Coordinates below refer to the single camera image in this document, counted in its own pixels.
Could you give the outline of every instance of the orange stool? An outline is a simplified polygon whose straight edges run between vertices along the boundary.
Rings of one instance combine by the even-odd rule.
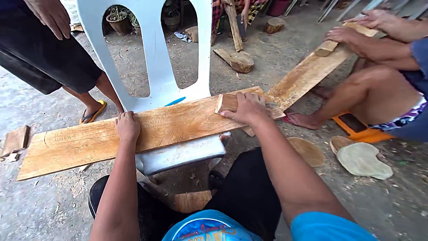
[[[349,111],[332,118],[346,133],[348,138],[356,142],[376,143],[394,138],[381,130],[370,129],[367,124],[359,121]]]

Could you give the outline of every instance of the hand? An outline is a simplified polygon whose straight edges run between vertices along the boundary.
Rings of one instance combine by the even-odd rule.
[[[327,32],[324,41],[331,40],[349,44],[352,41],[360,41],[364,38],[367,38],[367,36],[357,32],[351,27],[334,27],[332,30]]]
[[[34,15],[47,25],[57,39],[70,38],[70,17],[59,0],[24,0]]]
[[[248,27],[248,9],[244,8],[241,12],[241,24],[244,24],[244,28]]]
[[[115,120],[115,125],[119,139],[137,141],[140,135],[140,124],[135,120],[134,112],[127,111],[120,114]]]
[[[238,99],[238,110],[236,113],[231,111],[222,111],[221,116],[230,118],[251,127],[265,121],[273,121],[270,112],[266,109],[266,98],[250,92],[236,94]]]
[[[366,14],[366,16],[360,18],[351,18],[345,20],[345,22],[356,22],[359,25],[368,28],[383,30],[385,23],[393,23],[397,18],[385,10],[368,10],[364,11],[363,14]]]

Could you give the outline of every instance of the patterned shorts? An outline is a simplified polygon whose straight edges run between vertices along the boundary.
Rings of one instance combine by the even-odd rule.
[[[388,131],[388,130],[400,128],[406,125],[407,123],[414,121],[416,117],[422,113],[422,111],[425,109],[425,106],[427,105],[427,100],[425,99],[424,95],[422,93],[420,94],[422,95],[422,97],[419,103],[417,103],[414,107],[412,107],[410,111],[407,112],[406,114],[398,118],[395,118],[394,120],[385,124],[368,125],[368,126],[372,129]]]

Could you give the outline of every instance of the clay pot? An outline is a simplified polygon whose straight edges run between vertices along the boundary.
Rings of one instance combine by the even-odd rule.
[[[163,22],[165,23],[168,30],[174,32],[180,24],[180,13],[178,13],[177,16],[172,18],[164,17]]]
[[[111,16],[113,16],[111,13],[107,15],[106,20],[119,36],[125,36],[132,31],[131,23],[127,17],[118,20],[111,20]]]

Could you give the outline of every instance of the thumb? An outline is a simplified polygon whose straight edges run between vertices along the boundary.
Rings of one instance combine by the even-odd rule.
[[[227,118],[229,118],[229,119],[233,119],[233,118],[235,118],[235,114],[236,114],[236,113],[234,113],[234,112],[232,112],[232,111],[222,111],[222,112],[220,113],[220,115],[221,115],[221,116],[227,117]]]

